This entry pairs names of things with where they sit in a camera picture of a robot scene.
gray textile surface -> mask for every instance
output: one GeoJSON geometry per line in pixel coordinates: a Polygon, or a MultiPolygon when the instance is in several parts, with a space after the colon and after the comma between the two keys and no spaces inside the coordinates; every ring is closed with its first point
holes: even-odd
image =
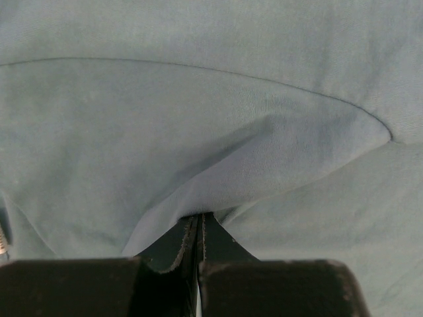
{"type": "Polygon", "coordinates": [[[0,0],[11,256],[131,256],[211,209],[421,316],[422,87],[421,0],[0,0]]]}

